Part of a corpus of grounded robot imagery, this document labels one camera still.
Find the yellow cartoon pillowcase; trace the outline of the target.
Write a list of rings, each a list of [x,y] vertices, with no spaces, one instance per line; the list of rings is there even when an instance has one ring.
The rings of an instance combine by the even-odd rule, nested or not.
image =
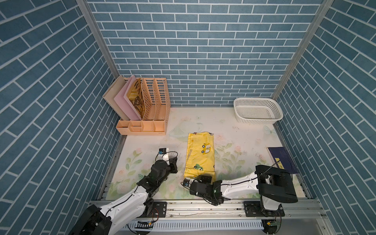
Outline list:
[[[199,175],[215,180],[214,134],[189,133],[184,178],[196,179]]]

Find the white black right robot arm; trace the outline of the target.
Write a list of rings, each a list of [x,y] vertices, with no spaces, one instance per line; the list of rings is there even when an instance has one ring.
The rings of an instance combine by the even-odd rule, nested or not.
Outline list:
[[[219,206],[238,196],[258,193],[259,211],[265,217],[279,214],[283,203],[298,202],[292,174],[285,169],[267,165],[257,165],[255,172],[233,180],[212,182],[212,177],[199,175],[195,179],[184,179],[181,185],[191,195],[200,197],[213,206]]]

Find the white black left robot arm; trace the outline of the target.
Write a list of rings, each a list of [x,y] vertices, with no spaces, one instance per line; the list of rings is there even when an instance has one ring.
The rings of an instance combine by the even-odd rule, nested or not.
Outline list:
[[[144,176],[126,195],[101,207],[88,207],[76,224],[70,235],[113,235],[133,219],[152,212],[153,196],[158,192],[167,177],[177,173],[177,157],[167,160],[157,160],[151,167],[151,172]]]

